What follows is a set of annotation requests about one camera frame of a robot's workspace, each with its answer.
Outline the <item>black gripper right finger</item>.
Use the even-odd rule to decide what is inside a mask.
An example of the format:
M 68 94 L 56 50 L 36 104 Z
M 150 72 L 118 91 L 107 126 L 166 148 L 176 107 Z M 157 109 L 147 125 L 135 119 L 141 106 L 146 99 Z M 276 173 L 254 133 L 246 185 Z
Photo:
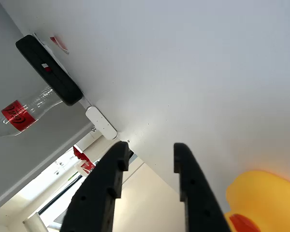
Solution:
M 229 232 L 231 229 L 202 169 L 184 143 L 174 144 L 174 172 L 179 174 L 186 231 Z

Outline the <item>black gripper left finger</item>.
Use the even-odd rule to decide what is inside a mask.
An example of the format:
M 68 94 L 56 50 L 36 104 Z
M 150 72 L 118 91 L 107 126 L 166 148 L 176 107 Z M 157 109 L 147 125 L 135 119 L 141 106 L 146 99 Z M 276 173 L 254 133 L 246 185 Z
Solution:
M 115 201 L 121 197 L 123 173 L 129 168 L 127 142 L 115 143 L 72 197 L 61 232 L 111 232 Z

